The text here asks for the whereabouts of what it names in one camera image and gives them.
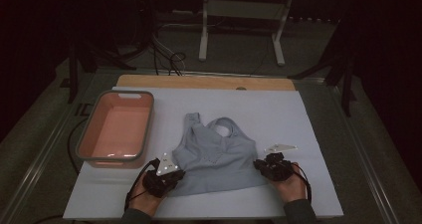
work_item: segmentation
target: gray carpet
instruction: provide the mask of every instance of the gray carpet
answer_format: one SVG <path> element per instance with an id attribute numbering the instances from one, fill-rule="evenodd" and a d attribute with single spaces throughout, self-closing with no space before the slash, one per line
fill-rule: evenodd
<path id="1" fill-rule="evenodd" d="M 200 38 L 197 28 L 166 27 L 159 32 L 158 40 L 171 51 L 186 55 L 186 74 L 285 77 L 316 64 L 333 29 L 330 24 L 289 22 L 282 37 L 287 61 L 284 67 L 275 64 L 268 34 L 210 34 L 205 63 L 197 59 Z M 132 73 L 154 73 L 149 51 L 128 63 L 138 67 Z M 93 104 L 124 73 L 127 71 L 102 64 L 96 74 L 81 74 L 79 95 L 73 105 L 68 105 L 69 90 L 59 87 L 67 76 L 67 62 L 58 67 L 57 79 L 1 143 L 1 223 L 35 223 L 63 214 L 77 179 L 67 155 L 68 140 L 73 152 L 83 127 L 77 124 L 86 118 L 77 114 L 78 104 Z M 326 70 L 320 71 L 313 75 L 314 79 L 296 82 L 344 211 L 343 217 L 321 222 L 420 223 L 421 194 L 359 80 L 353 80 L 356 100 L 350 104 L 352 117 L 345 117 L 338 107 L 337 89 L 326 87 L 318 79 L 325 74 Z M 81 164 L 76 159 L 76 166 Z M 284 219 L 274 221 L 285 223 Z M 245 223 L 227 220 L 217 223 L 238 222 Z M 67 222 L 59 218 L 48 223 Z"/>

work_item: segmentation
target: white triangular piece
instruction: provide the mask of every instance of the white triangular piece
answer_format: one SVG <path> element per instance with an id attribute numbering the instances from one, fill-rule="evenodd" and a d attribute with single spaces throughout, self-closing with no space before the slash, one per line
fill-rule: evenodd
<path id="1" fill-rule="evenodd" d="M 293 149 L 298 149 L 296 146 L 292 146 L 292 145 L 285 145 L 285 144 L 274 144 L 273 146 L 264 149 L 264 151 L 266 153 L 278 153 L 278 152 L 282 152 L 282 151 L 288 151 L 288 150 L 293 150 Z"/>
<path id="2" fill-rule="evenodd" d="M 173 171 L 177 171 L 179 167 L 177 165 L 175 165 L 172 161 L 171 161 L 171 156 L 168 155 L 166 152 L 164 152 L 164 154 L 162 155 L 160 161 L 159 161 L 159 165 L 158 165 L 158 169 L 157 169 L 157 176 L 161 176 Z"/>

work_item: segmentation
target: plastic bin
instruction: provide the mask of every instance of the plastic bin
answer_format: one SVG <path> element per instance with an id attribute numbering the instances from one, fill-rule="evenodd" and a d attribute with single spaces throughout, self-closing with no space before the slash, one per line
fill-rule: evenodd
<path id="1" fill-rule="evenodd" d="M 141 167 L 153 103 L 149 92 L 102 93 L 77 145 L 77 156 L 94 167 Z"/>

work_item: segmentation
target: white metal stand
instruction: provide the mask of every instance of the white metal stand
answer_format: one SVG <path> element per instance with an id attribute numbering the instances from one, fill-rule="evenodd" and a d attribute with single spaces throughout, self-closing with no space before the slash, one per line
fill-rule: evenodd
<path id="1" fill-rule="evenodd" d="M 289 15 L 291 4 L 292 0 L 287 0 L 285 4 L 204 0 L 199 61 L 204 62 L 207 59 L 208 16 L 224 16 L 279 20 L 279 29 L 272 35 L 272 40 L 274 44 L 274 51 L 276 53 L 277 64 L 279 66 L 283 66 L 285 64 L 285 58 L 280 45 L 280 38 Z"/>

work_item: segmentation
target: dark sleeve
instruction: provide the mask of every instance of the dark sleeve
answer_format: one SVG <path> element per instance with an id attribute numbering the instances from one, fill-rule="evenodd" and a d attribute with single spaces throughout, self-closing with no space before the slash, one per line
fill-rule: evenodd
<path id="1" fill-rule="evenodd" d="M 151 217 L 147 214 L 132 208 L 127 208 L 120 219 L 121 224 L 148 224 Z"/>
<path id="2" fill-rule="evenodd" d="M 285 205 L 286 217 L 289 224 L 317 223 L 317 217 L 311 204 L 306 199 L 289 202 Z"/>

